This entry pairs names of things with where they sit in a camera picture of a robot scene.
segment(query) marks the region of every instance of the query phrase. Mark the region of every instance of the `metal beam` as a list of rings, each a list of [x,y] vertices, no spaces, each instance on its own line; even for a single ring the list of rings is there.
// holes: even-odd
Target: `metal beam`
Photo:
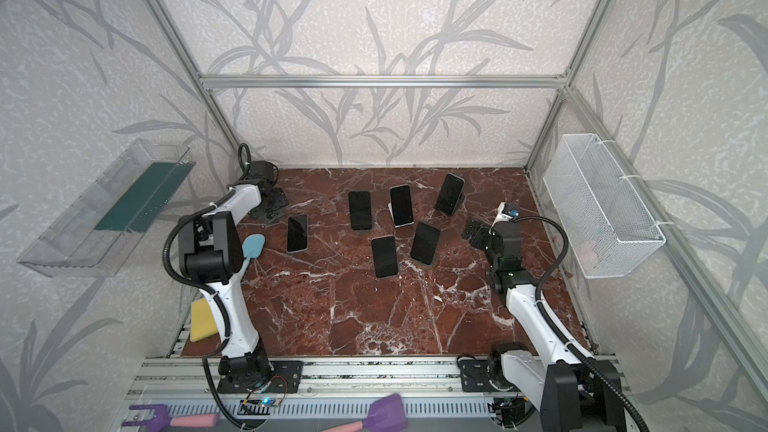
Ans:
[[[588,132],[597,134],[605,141],[613,140],[610,132],[578,90],[566,86],[563,89],[563,97]],[[630,177],[639,175],[616,142],[605,142],[605,146],[625,174]],[[662,222],[674,221],[645,180],[634,177],[633,184],[652,216]],[[715,282],[709,269],[688,243],[682,231],[677,226],[664,224],[659,226],[664,228],[664,235],[667,237],[664,250],[672,265],[713,327],[720,333],[726,348],[734,356],[734,360],[768,408],[768,352],[744,321],[741,312],[728,299],[723,288]]]
[[[160,30],[165,35],[166,40],[168,40],[170,48],[176,54],[176,57],[181,63],[182,69],[184,69],[184,72],[187,74],[192,87],[194,87],[197,91],[197,94],[200,96],[200,100],[208,109],[208,113],[213,118],[216,126],[224,134],[226,142],[230,145],[230,147],[232,147],[232,149],[237,149],[238,141],[235,137],[232,126],[229,124],[229,121],[226,120],[226,117],[218,107],[218,104],[216,104],[216,101],[214,101],[214,98],[200,84],[200,72],[197,70],[197,66],[194,63],[192,54],[189,52],[181,39],[181,33],[178,31],[178,28],[170,18],[170,14],[165,8],[165,4],[163,4],[162,0],[143,1],[149,9],[150,14],[152,14],[152,17],[155,19],[155,22],[157,22]]]
[[[552,76],[202,76],[206,89],[319,89],[319,88],[479,88],[479,89],[559,89],[562,75]]]
[[[570,86],[576,80],[578,73],[581,71],[581,67],[587,59],[587,55],[597,39],[600,29],[603,24],[605,24],[610,9],[614,6],[615,2],[616,0],[598,0],[594,5],[594,10],[592,10],[592,14],[587,21],[587,26],[584,28],[584,32],[581,34],[581,39],[576,45],[576,51],[571,58],[571,62],[568,64],[568,68],[565,70],[565,85]],[[557,101],[550,107],[547,119],[544,120],[542,129],[538,133],[536,142],[534,142],[531,155],[528,156],[528,161],[525,163],[526,170],[533,167],[534,162],[536,162],[536,159],[538,158],[538,154],[542,150],[544,140],[549,137],[550,131],[560,117],[560,111],[562,110],[561,104],[559,104],[560,101],[561,97],[558,94]]]

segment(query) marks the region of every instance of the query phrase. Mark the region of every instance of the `spatula head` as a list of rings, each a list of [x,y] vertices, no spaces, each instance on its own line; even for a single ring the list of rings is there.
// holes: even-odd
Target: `spatula head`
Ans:
[[[406,411],[400,396],[392,394],[371,404],[362,426],[371,432],[403,432],[406,429]]]

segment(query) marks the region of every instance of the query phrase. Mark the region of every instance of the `leaf pattern wallpaper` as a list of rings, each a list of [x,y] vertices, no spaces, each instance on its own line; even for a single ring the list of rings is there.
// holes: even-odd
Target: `leaf pattern wallpaper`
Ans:
[[[618,0],[576,80],[728,298],[768,345],[765,0]],[[532,170],[541,182],[567,109]],[[662,252],[625,278],[572,273],[603,351],[659,430],[768,430],[768,413]]]
[[[559,74],[596,0],[164,0],[206,74]],[[553,90],[216,90],[288,166],[521,166]]]
[[[0,429],[105,430],[189,307],[162,241],[221,195],[233,154],[141,0],[0,0],[0,50]],[[17,264],[137,138],[188,145],[197,165],[120,272]]]

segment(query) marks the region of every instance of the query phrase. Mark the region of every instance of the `pink handle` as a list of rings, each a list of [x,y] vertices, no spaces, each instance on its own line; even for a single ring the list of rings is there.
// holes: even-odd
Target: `pink handle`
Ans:
[[[170,425],[175,427],[216,427],[218,423],[218,414],[187,415],[170,419]]]
[[[360,430],[362,430],[362,420],[352,422],[351,424],[337,425],[322,432],[360,432]]]

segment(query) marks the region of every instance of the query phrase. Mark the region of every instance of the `phone screen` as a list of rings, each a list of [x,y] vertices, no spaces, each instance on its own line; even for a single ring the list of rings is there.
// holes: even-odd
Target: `phone screen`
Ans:
[[[395,221],[395,227],[413,224],[411,187],[405,185],[390,188],[389,199],[392,202],[392,219]]]
[[[301,252],[310,246],[310,217],[288,217],[288,252]]]
[[[373,269],[378,278],[397,275],[397,249],[393,235],[372,239],[371,251],[373,252]]]
[[[411,258],[422,264],[432,265],[435,260],[435,250],[440,239],[440,229],[419,222],[416,226],[416,235],[413,236],[411,246]]]
[[[453,174],[446,174],[446,179],[442,181],[440,195],[437,196],[435,208],[440,212],[452,216],[456,211],[458,199],[462,196],[464,189],[464,179],[456,177]]]
[[[371,215],[371,193],[350,192],[350,225],[352,230],[370,230],[373,228]]]

